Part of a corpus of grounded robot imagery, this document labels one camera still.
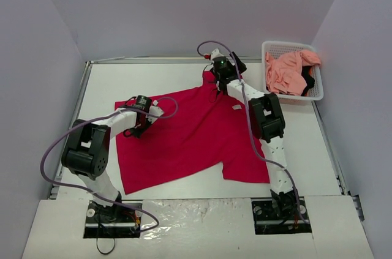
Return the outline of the red t-shirt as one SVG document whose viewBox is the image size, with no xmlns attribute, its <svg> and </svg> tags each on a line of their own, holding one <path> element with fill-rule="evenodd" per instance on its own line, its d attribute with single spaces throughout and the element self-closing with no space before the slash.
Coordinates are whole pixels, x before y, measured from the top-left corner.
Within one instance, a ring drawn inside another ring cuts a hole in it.
<svg viewBox="0 0 392 259">
<path fill-rule="evenodd" d="M 249 139 L 244 105 L 201 86 L 154 96 L 168 119 L 143 133 L 128 129 L 116 136 L 119 170 L 126 194 L 174 181 L 223 164 L 226 180 L 268 183 L 268 170 Z"/>
</svg>

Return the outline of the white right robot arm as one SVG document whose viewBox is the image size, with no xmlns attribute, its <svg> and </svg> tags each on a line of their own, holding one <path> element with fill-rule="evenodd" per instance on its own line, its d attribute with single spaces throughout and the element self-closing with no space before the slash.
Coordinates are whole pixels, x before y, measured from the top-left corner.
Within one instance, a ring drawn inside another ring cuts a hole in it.
<svg viewBox="0 0 392 259">
<path fill-rule="evenodd" d="M 285 119 L 275 94 L 265 94 L 247 84 L 241 74 L 246 66 L 241 60 L 231 63 L 222 54 L 204 54 L 212 63 L 211 73 L 217 90 L 243 103 L 247 110 L 247 126 L 251 134 L 251 145 L 257 139 L 261 144 L 266 163 L 273 214 L 285 218 L 298 207 L 298 191 L 287 171 L 284 149 Z"/>
</svg>

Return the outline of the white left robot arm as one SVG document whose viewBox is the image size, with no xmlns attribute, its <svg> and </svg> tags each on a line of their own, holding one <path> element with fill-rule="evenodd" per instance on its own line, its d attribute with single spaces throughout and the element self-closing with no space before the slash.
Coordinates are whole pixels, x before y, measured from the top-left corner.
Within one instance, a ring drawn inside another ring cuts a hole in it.
<svg viewBox="0 0 392 259">
<path fill-rule="evenodd" d="M 121 194 L 112 184 L 106 167 L 110 140 L 123 132 L 139 137 L 164 111 L 158 101 L 137 96 L 136 102 L 120 105 L 112 115 L 81 126 L 82 119 L 74 122 L 64 148 L 62 166 L 78 176 L 85 187 L 98 194 L 93 201 L 101 206 L 101 214 L 109 221 L 116 221 L 123 214 Z"/>
</svg>

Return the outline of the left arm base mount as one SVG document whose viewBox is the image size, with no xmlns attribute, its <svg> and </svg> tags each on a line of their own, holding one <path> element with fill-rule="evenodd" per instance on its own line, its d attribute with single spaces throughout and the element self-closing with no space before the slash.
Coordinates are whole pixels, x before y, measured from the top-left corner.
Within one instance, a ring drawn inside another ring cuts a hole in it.
<svg viewBox="0 0 392 259">
<path fill-rule="evenodd" d="M 104 207 L 94 201 L 88 204 L 84 239 L 139 238 L 141 212 L 122 206 Z"/>
</svg>

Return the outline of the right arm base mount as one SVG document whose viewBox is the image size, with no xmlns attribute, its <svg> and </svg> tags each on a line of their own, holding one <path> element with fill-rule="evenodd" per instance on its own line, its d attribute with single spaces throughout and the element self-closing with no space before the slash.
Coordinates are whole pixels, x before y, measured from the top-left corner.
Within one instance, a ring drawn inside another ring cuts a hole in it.
<svg viewBox="0 0 392 259">
<path fill-rule="evenodd" d="M 272 198 L 252 198 L 256 235 L 296 235 L 312 233 L 304 198 L 297 203 L 293 193 Z"/>
</svg>

